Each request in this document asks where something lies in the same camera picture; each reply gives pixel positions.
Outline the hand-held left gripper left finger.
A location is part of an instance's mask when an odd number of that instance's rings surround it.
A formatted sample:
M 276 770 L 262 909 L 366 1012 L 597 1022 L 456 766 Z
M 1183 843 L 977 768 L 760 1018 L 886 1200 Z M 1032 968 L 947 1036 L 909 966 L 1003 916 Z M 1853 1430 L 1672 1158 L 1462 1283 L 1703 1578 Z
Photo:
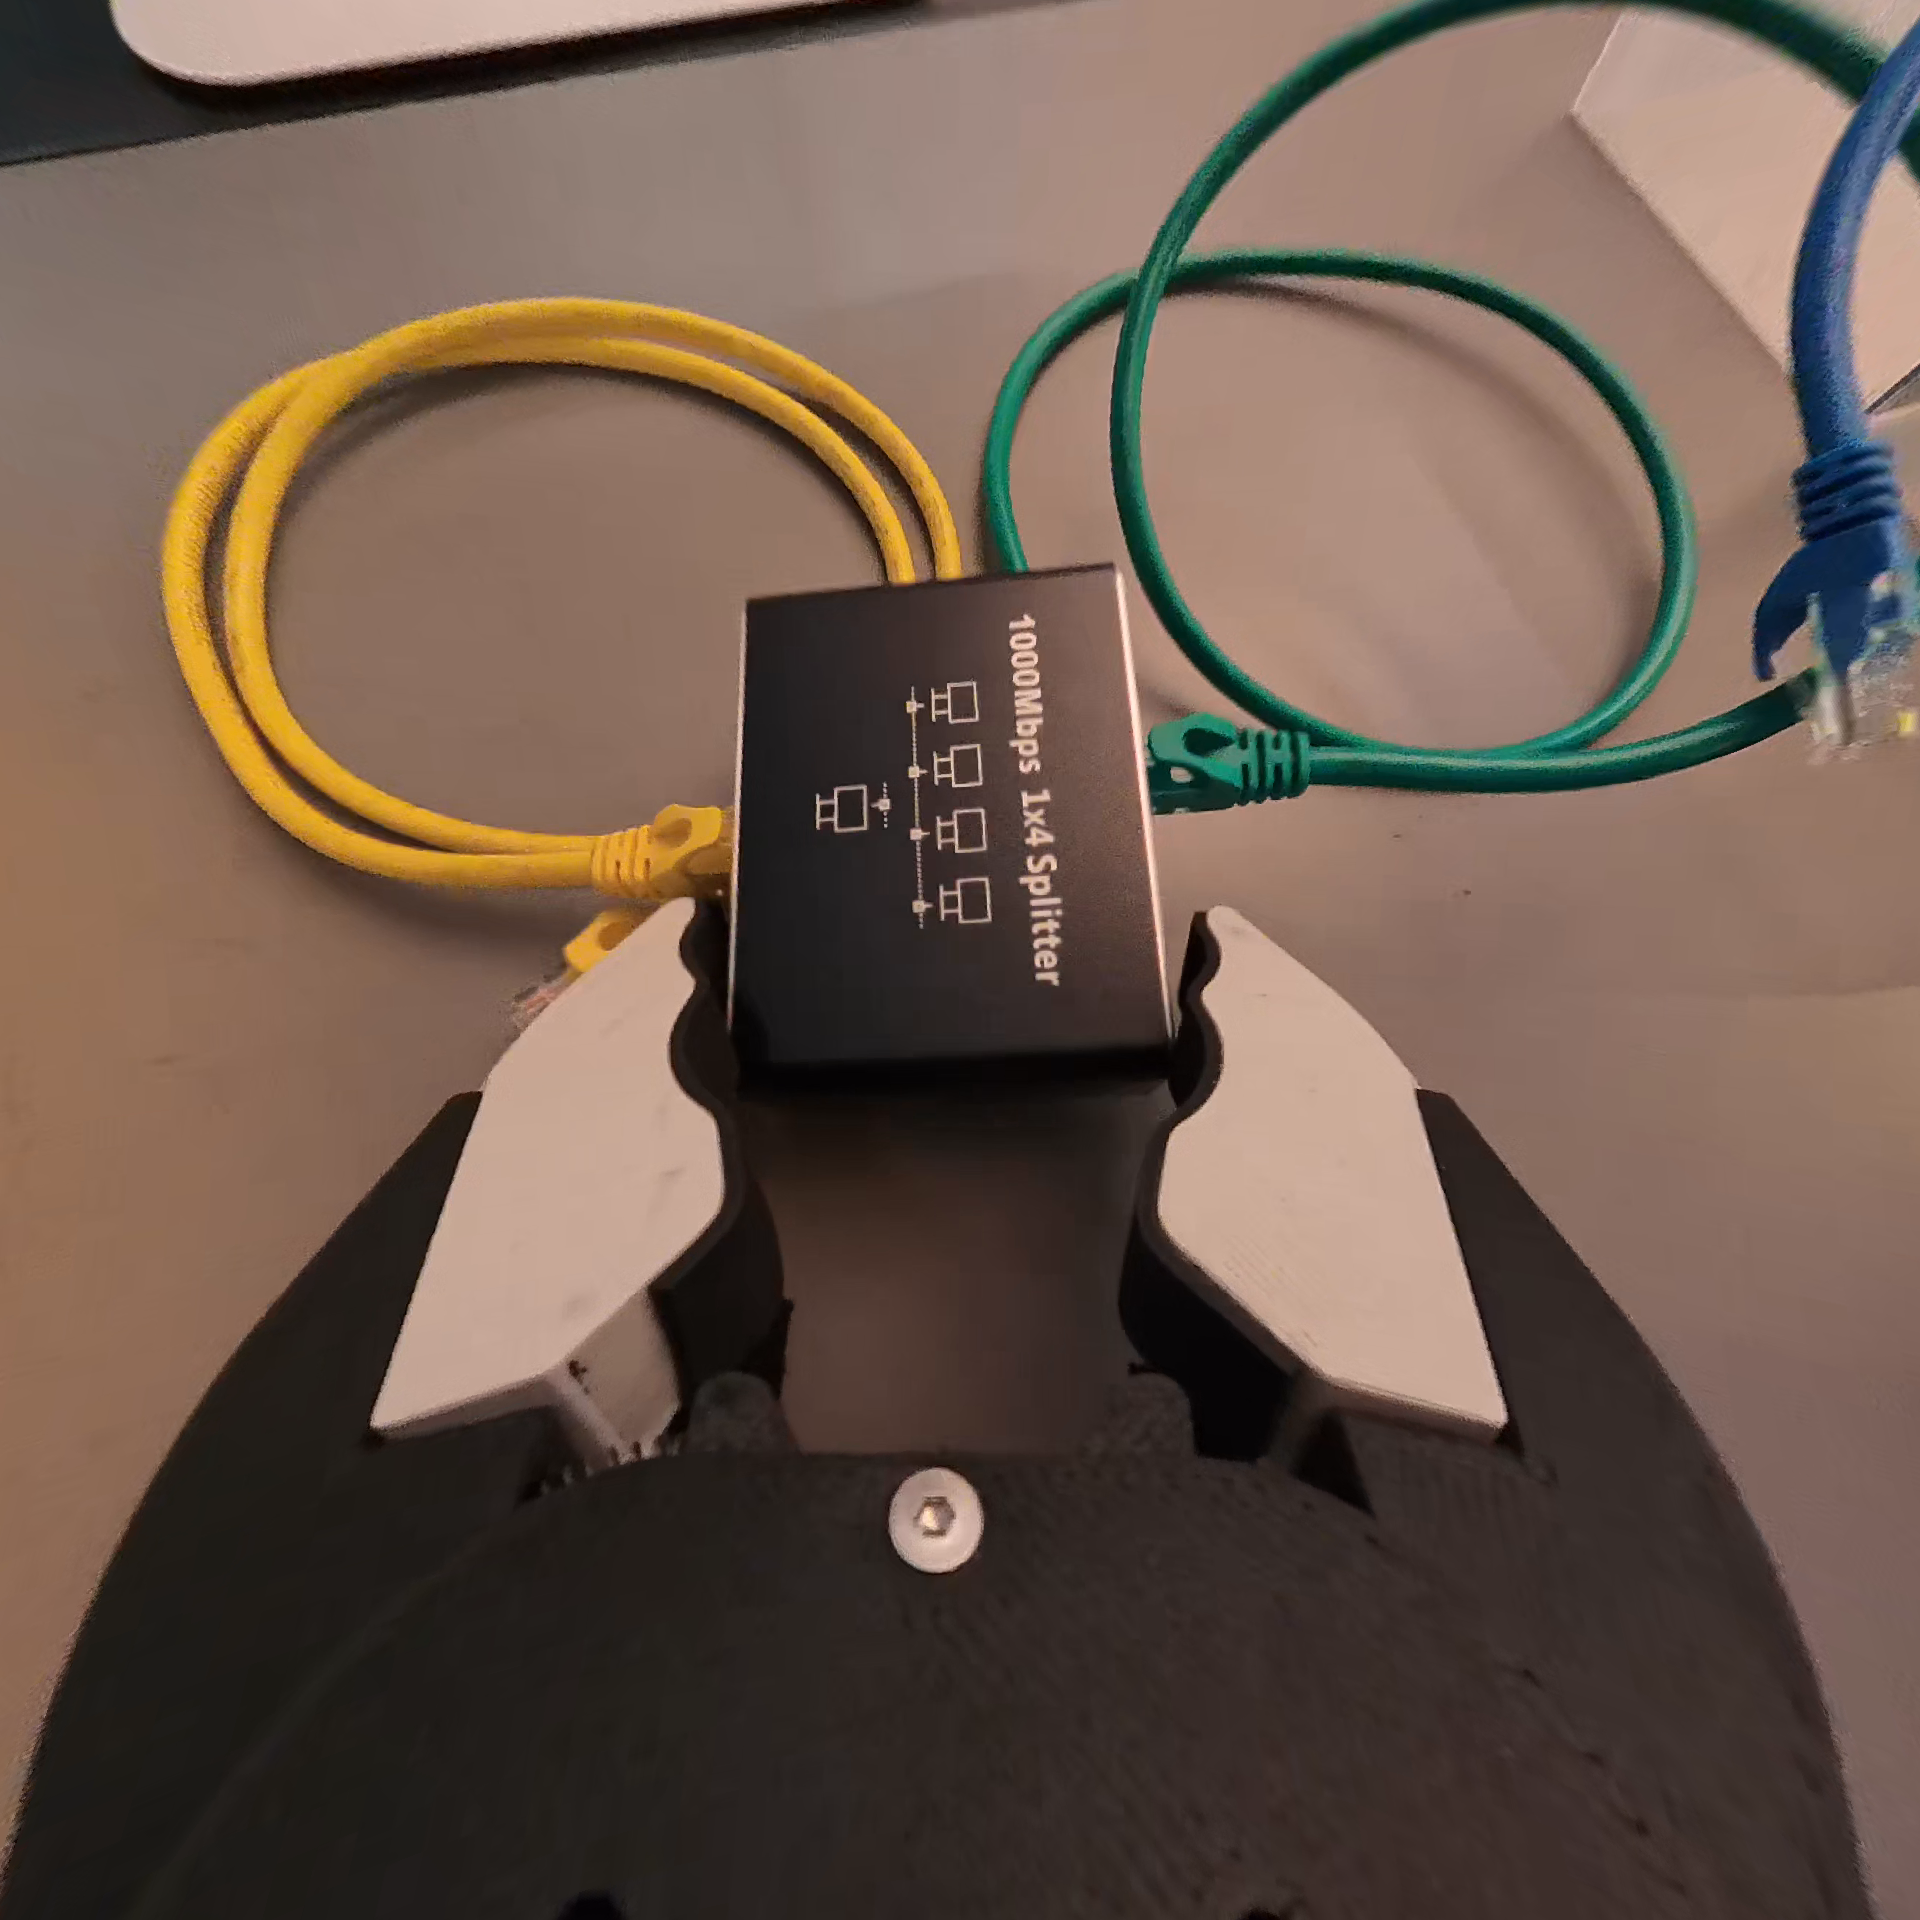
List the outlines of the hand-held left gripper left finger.
M 777 1228 L 745 1162 L 730 932 L 675 899 L 489 1072 L 372 1403 L 380 1436 L 547 1416 L 576 1463 L 672 1452 L 720 1378 L 779 1395 Z

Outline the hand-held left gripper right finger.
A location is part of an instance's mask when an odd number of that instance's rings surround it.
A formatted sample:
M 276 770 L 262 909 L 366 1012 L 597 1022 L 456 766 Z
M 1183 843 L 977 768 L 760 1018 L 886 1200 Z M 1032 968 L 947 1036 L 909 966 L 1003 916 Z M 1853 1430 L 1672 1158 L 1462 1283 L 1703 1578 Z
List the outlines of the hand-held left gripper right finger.
M 1420 1086 L 1229 906 L 1193 913 L 1120 1269 L 1200 1453 L 1305 1453 L 1330 1416 L 1495 1442 L 1506 1396 Z

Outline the black ethernet splitter box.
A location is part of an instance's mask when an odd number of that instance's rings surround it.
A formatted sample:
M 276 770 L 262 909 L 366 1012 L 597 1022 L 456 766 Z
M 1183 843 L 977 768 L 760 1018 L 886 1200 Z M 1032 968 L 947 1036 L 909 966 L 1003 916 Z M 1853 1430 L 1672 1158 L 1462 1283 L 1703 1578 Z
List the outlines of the black ethernet splitter box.
M 1170 1046 L 1117 566 L 745 603 L 745 1079 L 1155 1079 Z

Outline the clear plastic bin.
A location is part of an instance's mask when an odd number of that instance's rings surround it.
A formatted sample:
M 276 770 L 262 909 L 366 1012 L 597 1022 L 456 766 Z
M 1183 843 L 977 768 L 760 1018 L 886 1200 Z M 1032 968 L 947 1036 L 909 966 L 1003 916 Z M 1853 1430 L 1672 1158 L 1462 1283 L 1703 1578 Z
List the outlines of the clear plastic bin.
M 1572 119 L 1772 359 L 1787 366 L 1787 289 L 1810 193 L 1850 116 L 1795 60 L 1695 16 L 1629 8 Z M 1916 412 L 1916 185 L 1890 162 L 1853 286 L 1873 418 Z

